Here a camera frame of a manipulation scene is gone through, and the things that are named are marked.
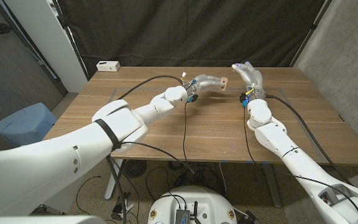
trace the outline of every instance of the black band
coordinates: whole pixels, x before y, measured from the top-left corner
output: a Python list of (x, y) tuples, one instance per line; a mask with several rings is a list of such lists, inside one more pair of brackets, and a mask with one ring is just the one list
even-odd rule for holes
[(109, 136), (109, 138), (112, 142), (112, 149), (113, 150), (120, 149), (121, 144), (118, 141), (117, 136), (114, 134), (114, 132), (111, 130), (111, 128), (106, 124), (106, 122), (104, 122), (102, 119), (97, 119), (94, 122), (97, 123), (103, 129), (103, 131), (107, 134), (107, 136)]

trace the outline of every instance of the wooden table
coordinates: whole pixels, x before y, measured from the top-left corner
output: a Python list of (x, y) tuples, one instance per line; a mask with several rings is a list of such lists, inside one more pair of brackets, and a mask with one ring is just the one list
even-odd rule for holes
[[(320, 145), (337, 165), (358, 166), (358, 137), (339, 117), (331, 105), (297, 68), (258, 68), (264, 78), (266, 94), (289, 102), (301, 114)], [(239, 95), (245, 92), (244, 82), (232, 68), (211, 67), (122, 67), (118, 72), (96, 72), (73, 103), (63, 113), (46, 139), (61, 136), (90, 124), (92, 116), (106, 103), (117, 99), (141, 81), (156, 75), (179, 77), (187, 73), (188, 82), (199, 74), (227, 77), (226, 91), (213, 86), (202, 90), (194, 103), (188, 103), (185, 150), (189, 161), (250, 162), (244, 134), (244, 109)], [(159, 93), (179, 83), (174, 79), (152, 80), (124, 99), (132, 109), (146, 105)], [(288, 135), (319, 164), (327, 160), (311, 141), (295, 115), (274, 99), (266, 99), (273, 116), (288, 129)], [(184, 103), (178, 105), (165, 120), (156, 121), (142, 141), (159, 147), (179, 159), (183, 156), (185, 129)], [(257, 162), (277, 164), (281, 160), (262, 147), (254, 133), (247, 129), (250, 151)], [(171, 160), (161, 152), (135, 146), (123, 154), (112, 153), (115, 159)]]

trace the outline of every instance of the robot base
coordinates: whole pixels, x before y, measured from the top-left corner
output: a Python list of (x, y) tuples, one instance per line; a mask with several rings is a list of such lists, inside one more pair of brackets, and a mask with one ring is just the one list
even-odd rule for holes
[[(205, 187), (188, 185), (177, 187), (170, 191), (173, 195), (179, 195), (186, 200), (190, 213), (189, 218), (176, 220), (179, 204), (174, 197), (163, 197), (156, 200), (151, 206), (148, 224), (169, 224), (169, 223), (196, 223), (192, 220), (192, 214), (197, 205), (197, 219), (201, 224), (236, 224), (237, 218), (233, 206), (222, 195)], [(185, 209), (185, 203), (180, 197), (176, 197), (181, 209)]]

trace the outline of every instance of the electrical outlet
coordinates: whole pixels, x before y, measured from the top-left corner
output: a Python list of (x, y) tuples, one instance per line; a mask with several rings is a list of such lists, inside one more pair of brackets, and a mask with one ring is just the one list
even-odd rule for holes
[(100, 61), (96, 67), (101, 72), (116, 72), (119, 70), (120, 65), (118, 61)]

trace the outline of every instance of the small block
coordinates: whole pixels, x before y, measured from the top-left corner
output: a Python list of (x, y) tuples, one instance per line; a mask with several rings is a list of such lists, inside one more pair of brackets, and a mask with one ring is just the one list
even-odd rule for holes
[(223, 88), (221, 88), (222, 91), (226, 90), (228, 79), (226, 77), (221, 77), (221, 83), (224, 84)]

